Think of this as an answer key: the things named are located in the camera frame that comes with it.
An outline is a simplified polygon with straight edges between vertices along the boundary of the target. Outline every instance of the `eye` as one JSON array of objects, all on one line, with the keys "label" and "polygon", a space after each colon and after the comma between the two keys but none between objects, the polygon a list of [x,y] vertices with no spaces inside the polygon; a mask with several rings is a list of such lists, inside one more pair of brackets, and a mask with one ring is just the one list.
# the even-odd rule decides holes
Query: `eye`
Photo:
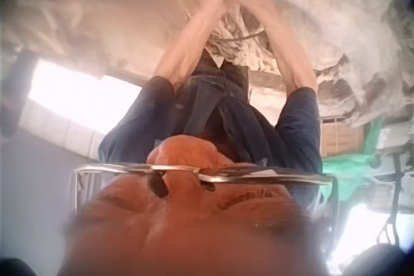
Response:
[{"label": "eye", "polygon": [[270,198],[274,197],[275,193],[269,189],[258,189],[256,191],[247,191],[242,194],[240,192],[237,195],[230,196],[227,198],[227,200],[222,203],[218,204],[217,207],[220,209],[220,211],[224,211],[234,205],[240,204],[241,202],[245,202],[247,200],[253,200],[255,198]]}]

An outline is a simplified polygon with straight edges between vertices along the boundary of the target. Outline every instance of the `glasses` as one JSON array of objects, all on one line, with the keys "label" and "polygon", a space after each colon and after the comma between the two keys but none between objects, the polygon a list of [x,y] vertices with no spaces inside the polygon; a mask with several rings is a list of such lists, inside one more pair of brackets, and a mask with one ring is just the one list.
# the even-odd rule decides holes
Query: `glasses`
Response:
[{"label": "glasses", "polygon": [[[339,213],[338,181],[333,175],[309,174],[297,169],[282,167],[234,166],[221,169],[200,169],[197,167],[179,165],[146,165],[146,164],[87,164],[74,171],[74,208],[78,212],[82,200],[100,191],[103,174],[118,176],[131,174],[146,176],[150,190],[158,197],[168,195],[168,188],[163,176],[169,171],[185,171],[193,173],[199,179],[200,185],[207,191],[214,192],[215,184],[239,184],[269,186],[274,184],[292,185],[302,184],[310,186],[330,186],[331,195],[326,201],[324,214],[331,218],[329,228],[330,242],[326,253],[330,253],[336,245],[336,227]],[[320,201],[320,190],[316,198],[316,206]]]}]

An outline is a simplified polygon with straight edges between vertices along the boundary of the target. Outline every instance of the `skin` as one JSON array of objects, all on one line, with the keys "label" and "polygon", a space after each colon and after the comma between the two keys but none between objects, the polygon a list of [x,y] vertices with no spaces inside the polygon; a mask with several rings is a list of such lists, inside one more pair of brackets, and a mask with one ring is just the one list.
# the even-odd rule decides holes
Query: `skin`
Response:
[{"label": "skin", "polygon": [[[303,48],[269,0],[227,1],[264,25],[289,93],[317,90]],[[185,83],[225,10],[224,0],[202,0],[155,75],[175,88]],[[211,142],[183,135],[163,141],[147,163],[234,165]],[[159,198],[146,177],[120,176],[84,206],[69,230],[61,275],[324,275],[309,221],[283,186],[217,185],[209,192],[186,171],[164,181],[169,194]]]}]

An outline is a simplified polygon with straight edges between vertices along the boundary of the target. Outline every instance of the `man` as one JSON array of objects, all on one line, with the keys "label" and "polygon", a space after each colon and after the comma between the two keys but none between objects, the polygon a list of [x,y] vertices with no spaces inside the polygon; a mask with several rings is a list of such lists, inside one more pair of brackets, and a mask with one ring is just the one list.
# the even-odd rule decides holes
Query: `man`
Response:
[{"label": "man", "polygon": [[[226,11],[224,0],[202,0],[154,78],[103,140],[101,162],[321,172],[317,83],[305,51],[271,0],[231,1],[264,26],[286,83],[276,128],[249,106],[242,74],[214,67],[205,55],[200,61]],[[83,206],[60,275],[325,274],[299,207],[310,204],[313,191],[223,185],[209,192],[192,173],[169,171],[163,178],[167,196],[144,177],[125,175]]]}]

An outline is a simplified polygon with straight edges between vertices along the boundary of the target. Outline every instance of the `gray wall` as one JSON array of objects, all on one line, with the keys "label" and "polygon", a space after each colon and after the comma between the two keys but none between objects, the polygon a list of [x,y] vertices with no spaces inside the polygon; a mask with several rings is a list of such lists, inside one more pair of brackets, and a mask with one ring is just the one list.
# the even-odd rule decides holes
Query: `gray wall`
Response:
[{"label": "gray wall", "polygon": [[71,210],[71,173],[91,162],[24,131],[1,147],[1,253],[56,275]]}]

